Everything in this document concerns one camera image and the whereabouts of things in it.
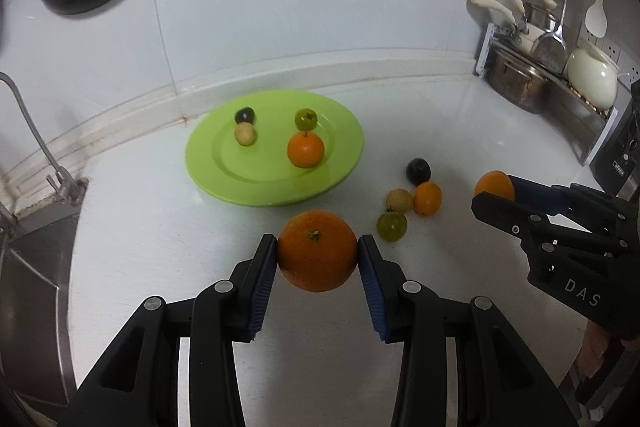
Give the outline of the small orange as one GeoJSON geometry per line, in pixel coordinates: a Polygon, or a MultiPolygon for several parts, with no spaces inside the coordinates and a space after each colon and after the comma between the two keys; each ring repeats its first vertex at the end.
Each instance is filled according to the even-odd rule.
{"type": "Polygon", "coordinates": [[[500,170],[491,170],[478,179],[474,187],[474,195],[488,193],[500,198],[515,200],[515,188],[509,176],[500,170]]]}
{"type": "Polygon", "coordinates": [[[434,182],[419,184],[413,194],[413,210],[420,216],[431,217],[442,205],[442,190],[434,182]]]}

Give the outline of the dark plum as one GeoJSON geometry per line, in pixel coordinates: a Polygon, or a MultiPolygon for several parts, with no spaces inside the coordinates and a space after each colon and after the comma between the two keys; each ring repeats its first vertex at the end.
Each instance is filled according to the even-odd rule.
{"type": "Polygon", "coordinates": [[[412,185],[419,186],[431,181],[432,169],[424,158],[413,158],[408,162],[405,174],[412,185]]]}
{"type": "Polygon", "coordinates": [[[254,124],[255,111],[250,106],[239,109],[234,115],[235,124],[254,124]]]}

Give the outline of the large orange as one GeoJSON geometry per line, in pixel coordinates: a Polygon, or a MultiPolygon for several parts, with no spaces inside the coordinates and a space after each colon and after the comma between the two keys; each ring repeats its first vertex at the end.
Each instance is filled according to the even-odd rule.
{"type": "Polygon", "coordinates": [[[348,223],[326,210],[286,222],[278,237],[278,263],[295,287],[324,293],[342,286],[356,268],[357,239],[348,223]]]}

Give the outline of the orange with stem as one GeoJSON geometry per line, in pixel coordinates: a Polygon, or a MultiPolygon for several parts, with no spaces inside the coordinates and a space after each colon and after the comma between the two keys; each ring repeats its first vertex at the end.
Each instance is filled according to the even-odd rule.
{"type": "Polygon", "coordinates": [[[320,164],[325,150],[324,143],[318,134],[311,131],[299,131],[288,140],[286,155],[295,167],[312,168],[320,164]]]}

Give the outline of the steel kitchen sink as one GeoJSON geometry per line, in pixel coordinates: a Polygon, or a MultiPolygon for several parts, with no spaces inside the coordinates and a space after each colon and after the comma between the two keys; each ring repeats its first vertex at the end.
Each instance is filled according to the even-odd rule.
{"type": "Polygon", "coordinates": [[[79,210],[41,210],[1,236],[1,372],[35,409],[58,417],[76,391],[70,268],[79,210]]]}

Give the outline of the white dish rack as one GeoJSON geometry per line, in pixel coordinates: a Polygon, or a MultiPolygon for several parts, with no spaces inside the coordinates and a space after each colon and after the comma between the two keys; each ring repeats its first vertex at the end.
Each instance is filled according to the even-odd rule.
{"type": "Polygon", "coordinates": [[[579,162],[584,166],[591,164],[617,124],[620,117],[618,108],[613,106],[606,112],[597,110],[570,87],[570,83],[565,78],[551,74],[515,49],[506,35],[506,28],[493,23],[487,25],[474,70],[475,75],[486,81],[489,54],[493,49],[513,53],[527,65],[534,66],[542,77],[549,80],[550,94],[547,105],[541,114],[536,115],[556,121],[568,135],[568,141],[579,162]]]}

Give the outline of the steel cooking pot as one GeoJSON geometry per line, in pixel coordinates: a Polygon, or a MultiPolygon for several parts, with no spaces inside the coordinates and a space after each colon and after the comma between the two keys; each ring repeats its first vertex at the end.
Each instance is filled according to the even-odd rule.
{"type": "Polygon", "coordinates": [[[490,52],[487,81],[498,94],[527,113],[541,114],[547,105],[549,80],[511,52],[490,52]]]}

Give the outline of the steel spatula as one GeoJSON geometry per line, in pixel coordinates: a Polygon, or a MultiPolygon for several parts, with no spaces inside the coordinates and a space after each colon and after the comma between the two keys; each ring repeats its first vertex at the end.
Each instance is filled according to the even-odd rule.
{"type": "Polygon", "coordinates": [[[561,13],[555,28],[545,32],[532,47],[532,57],[553,74],[561,74],[567,61],[567,45],[563,35],[567,0],[561,2],[561,13]]]}

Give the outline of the white rice paddle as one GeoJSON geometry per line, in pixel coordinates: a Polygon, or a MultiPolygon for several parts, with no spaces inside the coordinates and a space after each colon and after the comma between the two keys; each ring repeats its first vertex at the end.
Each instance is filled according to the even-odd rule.
{"type": "Polygon", "coordinates": [[[604,0],[594,0],[585,15],[585,28],[596,38],[601,39],[608,30],[608,20],[604,10],[604,0]]]}

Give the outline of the slim gooseneck faucet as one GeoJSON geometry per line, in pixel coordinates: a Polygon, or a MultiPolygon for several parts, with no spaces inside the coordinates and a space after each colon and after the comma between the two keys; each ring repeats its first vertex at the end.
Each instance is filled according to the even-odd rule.
{"type": "Polygon", "coordinates": [[[47,143],[42,139],[36,124],[32,120],[32,116],[30,116],[21,92],[18,90],[14,80],[5,72],[0,72],[0,78],[1,82],[4,83],[12,92],[18,109],[25,119],[30,133],[53,169],[53,174],[47,175],[47,182],[50,187],[62,202],[66,202],[66,204],[72,206],[79,206],[84,201],[88,187],[88,180],[86,178],[75,179],[72,174],[55,159],[49,150],[47,143]]]}

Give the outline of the green plate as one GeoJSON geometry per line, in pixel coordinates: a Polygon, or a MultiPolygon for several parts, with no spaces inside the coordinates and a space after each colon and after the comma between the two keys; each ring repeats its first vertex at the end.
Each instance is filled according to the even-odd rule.
{"type": "Polygon", "coordinates": [[[186,141],[184,162],[192,181],[208,195],[242,206],[282,206],[331,190],[354,170],[362,150],[362,128],[345,106],[307,91],[270,90],[212,110],[186,141]],[[251,146],[234,139],[234,115],[245,106],[255,111],[257,140],[251,146]],[[296,132],[294,116],[305,107],[317,113],[314,133],[326,148],[312,168],[295,167],[286,155],[296,132]]]}

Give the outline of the cream handled pan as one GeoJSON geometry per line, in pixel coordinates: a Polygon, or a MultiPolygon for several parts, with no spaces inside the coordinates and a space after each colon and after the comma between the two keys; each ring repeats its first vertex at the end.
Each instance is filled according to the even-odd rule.
{"type": "Polygon", "coordinates": [[[511,43],[522,53],[531,54],[535,42],[544,31],[532,23],[523,0],[506,1],[508,5],[499,0],[469,0],[480,8],[501,14],[506,20],[506,35],[511,43]]]}

